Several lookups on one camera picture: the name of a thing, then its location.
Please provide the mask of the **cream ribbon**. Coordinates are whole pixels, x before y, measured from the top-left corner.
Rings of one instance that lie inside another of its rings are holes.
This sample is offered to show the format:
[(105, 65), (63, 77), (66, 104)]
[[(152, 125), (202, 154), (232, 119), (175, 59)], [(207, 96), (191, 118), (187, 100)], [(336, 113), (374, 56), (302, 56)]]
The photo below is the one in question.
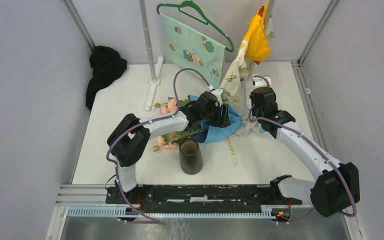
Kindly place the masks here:
[(226, 140), (226, 144), (230, 153), (230, 159), (234, 167), (239, 163), (239, 157), (235, 149), (235, 141), (247, 138), (250, 133), (255, 133), (258, 135), (267, 134), (267, 132), (261, 127), (261, 124), (258, 123), (254, 117), (249, 120), (249, 117), (245, 114), (241, 117), (241, 120), (242, 123), (239, 125), (239, 128), (235, 130), (234, 133), (231, 134)]

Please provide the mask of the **light blue wrapping paper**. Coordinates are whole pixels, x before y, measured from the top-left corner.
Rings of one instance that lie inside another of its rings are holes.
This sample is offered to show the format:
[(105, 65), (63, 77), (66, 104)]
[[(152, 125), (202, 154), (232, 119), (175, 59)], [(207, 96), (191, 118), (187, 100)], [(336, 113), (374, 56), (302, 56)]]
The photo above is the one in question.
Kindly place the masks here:
[(226, 140), (232, 135), (247, 137), (251, 131), (262, 135), (268, 134), (260, 123), (250, 122), (247, 114), (240, 115), (231, 105), (228, 106), (228, 118), (230, 125), (225, 128), (210, 126), (202, 122), (200, 127), (202, 131), (194, 134), (192, 138), (198, 143), (212, 143)]

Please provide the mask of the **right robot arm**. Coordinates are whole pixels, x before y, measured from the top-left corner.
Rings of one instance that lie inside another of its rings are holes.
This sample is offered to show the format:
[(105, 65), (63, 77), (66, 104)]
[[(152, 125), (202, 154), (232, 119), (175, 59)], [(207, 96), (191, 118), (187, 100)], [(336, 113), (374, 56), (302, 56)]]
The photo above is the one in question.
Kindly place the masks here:
[(272, 181), (269, 199), (282, 204), (288, 198), (310, 203), (323, 217), (341, 213), (357, 215), (360, 201), (359, 170), (352, 162), (342, 163), (307, 137), (296, 119), (286, 110), (279, 110), (276, 94), (271, 87), (254, 89), (249, 98), (248, 114), (263, 130), (284, 144), (305, 165), (314, 181), (301, 180), (289, 175)]

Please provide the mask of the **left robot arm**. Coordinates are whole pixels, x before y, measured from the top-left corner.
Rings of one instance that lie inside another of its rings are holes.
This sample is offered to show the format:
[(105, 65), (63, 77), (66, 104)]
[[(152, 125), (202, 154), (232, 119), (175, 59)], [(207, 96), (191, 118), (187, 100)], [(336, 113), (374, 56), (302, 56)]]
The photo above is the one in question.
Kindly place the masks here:
[(172, 132), (195, 131), (202, 124), (226, 128), (231, 122), (228, 105), (222, 101), (223, 90), (205, 91), (173, 113), (157, 118), (138, 118), (126, 115), (107, 139), (108, 161), (115, 164), (118, 197), (125, 204), (137, 198), (136, 166), (149, 140)]

